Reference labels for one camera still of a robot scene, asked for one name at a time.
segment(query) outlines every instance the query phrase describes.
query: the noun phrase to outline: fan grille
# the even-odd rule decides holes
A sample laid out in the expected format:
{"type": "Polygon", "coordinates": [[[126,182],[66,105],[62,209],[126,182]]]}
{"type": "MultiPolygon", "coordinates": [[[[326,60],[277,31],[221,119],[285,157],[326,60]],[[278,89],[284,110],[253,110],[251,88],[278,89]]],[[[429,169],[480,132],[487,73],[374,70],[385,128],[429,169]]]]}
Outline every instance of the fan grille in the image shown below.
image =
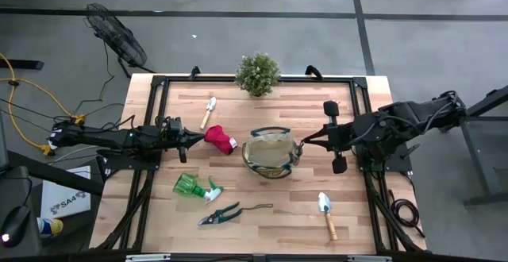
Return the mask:
{"type": "Polygon", "coordinates": [[[87,20],[95,32],[95,36],[106,42],[127,64],[142,67],[147,60],[146,53],[127,29],[103,5],[98,3],[87,5],[87,20]]]}

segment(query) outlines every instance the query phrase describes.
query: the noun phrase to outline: gray floor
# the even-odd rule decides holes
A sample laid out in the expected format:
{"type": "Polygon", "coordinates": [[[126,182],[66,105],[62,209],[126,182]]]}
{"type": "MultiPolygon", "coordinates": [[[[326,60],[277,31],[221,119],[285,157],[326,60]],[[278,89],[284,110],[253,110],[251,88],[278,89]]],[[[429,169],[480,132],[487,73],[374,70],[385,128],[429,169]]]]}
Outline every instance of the gray floor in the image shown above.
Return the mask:
{"type": "MultiPolygon", "coordinates": [[[[100,2],[117,10],[205,10],[279,12],[354,12],[352,0],[0,0],[3,6],[83,8],[100,2]]],[[[362,0],[366,13],[507,14],[508,0],[362,0]]],[[[106,74],[102,42],[82,17],[0,16],[0,52],[9,58],[43,60],[43,71],[17,71],[52,91],[73,109],[85,98],[97,98],[106,74]]],[[[124,17],[148,54],[147,66],[159,72],[233,72],[242,55],[268,52],[283,72],[302,73],[307,64],[324,74],[365,75],[355,20],[124,17]]],[[[425,101],[456,90],[467,105],[508,83],[508,22],[367,21],[377,75],[387,75],[394,100],[425,101]]],[[[123,102],[129,81],[113,56],[117,77],[103,103],[123,102]]],[[[9,87],[0,86],[7,98],[9,87]]],[[[62,112],[46,96],[23,84],[15,102],[45,114],[62,112]]],[[[16,110],[44,127],[51,120],[16,110]]],[[[90,116],[87,124],[116,121],[121,108],[90,116]]],[[[19,123],[27,136],[43,143],[46,132],[19,123]]],[[[4,120],[9,148],[47,161],[27,145],[4,120]]],[[[429,249],[436,253],[506,260],[508,204],[466,210],[462,201],[482,194],[459,130],[430,132],[411,159],[418,206],[429,249]]],[[[69,168],[79,161],[64,162],[69,168]]]]}

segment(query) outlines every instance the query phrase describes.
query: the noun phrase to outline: wooden table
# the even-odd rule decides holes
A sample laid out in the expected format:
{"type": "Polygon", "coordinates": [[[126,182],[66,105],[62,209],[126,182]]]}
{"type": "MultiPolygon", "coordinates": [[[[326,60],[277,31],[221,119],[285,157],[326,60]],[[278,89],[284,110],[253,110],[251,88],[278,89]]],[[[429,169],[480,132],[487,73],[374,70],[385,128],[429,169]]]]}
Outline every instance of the wooden table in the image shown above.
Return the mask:
{"type": "MultiPolygon", "coordinates": [[[[122,120],[135,114],[134,125],[142,125],[151,81],[150,74],[133,75],[122,120]]],[[[373,110],[392,103],[387,77],[368,76],[367,81],[373,110]]],[[[339,102],[338,123],[353,119],[348,86],[339,83],[284,83],[263,98],[250,98],[234,83],[172,83],[166,115],[181,117],[185,127],[199,131],[212,96],[217,98],[217,108],[207,126],[222,125],[240,146],[251,130],[272,125],[291,128],[296,140],[301,140],[328,121],[322,108],[327,100],[339,102]]],[[[154,117],[160,94],[156,98],[154,117]]],[[[152,188],[143,252],[375,253],[364,179],[354,155],[346,152],[348,170],[334,175],[331,152],[309,144],[303,152],[292,175],[280,180],[264,179],[249,171],[241,159],[241,148],[226,156],[201,141],[187,152],[186,164],[179,162],[175,150],[165,152],[152,188]],[[204,187],[212,176],[225,191],[208,206],[201,198],[180,197],[172,188],[182,172],[198,175],[204,187]],[[320,191],[332,201],[338,241],[329,239],[324,214],[318,210],[320,191]],[[273,203],[274,208],[245,211],[220,225],[198,226],[201,218],[235,202],[243,207],[273,203]]],[[[132,171],[125,170],[107,180],[90,247],[103,242],[125,213],[132,176],[132,171]]],[[[387,185],[396,198],[416,203],[411,185],[400,174],[388,173],[387,185]]],[[[386,222],[383,218],[379,221],[388,245],[386,222]]],[[[136,226],[135,218],[131,241],[136,226]]],[[[405,230],[425,248],[415,229],[405,230]]]]}

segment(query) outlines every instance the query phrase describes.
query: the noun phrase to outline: red cloth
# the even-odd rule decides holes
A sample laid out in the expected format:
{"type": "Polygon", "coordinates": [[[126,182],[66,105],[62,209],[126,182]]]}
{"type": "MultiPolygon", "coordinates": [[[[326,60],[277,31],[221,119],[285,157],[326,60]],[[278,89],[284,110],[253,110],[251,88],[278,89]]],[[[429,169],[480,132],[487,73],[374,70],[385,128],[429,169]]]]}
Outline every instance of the red cloth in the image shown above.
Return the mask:
{"type": "Polygon", "coordinates": [[[237,142],[233,138],[224,134],[220,125],[208,128],[205,133],[205,142],[214,144],[215,147],[226,155],[230,155],[237,146],[237,142]]]}

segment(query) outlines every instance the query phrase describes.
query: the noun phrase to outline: potted plant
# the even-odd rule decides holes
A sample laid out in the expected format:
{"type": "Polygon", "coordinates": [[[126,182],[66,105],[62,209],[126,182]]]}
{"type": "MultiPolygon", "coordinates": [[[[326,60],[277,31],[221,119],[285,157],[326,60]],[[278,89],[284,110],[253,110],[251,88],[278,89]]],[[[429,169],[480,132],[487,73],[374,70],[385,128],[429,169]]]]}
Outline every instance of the potted plant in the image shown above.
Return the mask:
{"type": "Polygon", "coordinates": [[[237,70],[237,85],[251,96],[260,97],[271,93],[271,88],[279,85],[279,63],[267,53],[242,56],[237,70]]]}

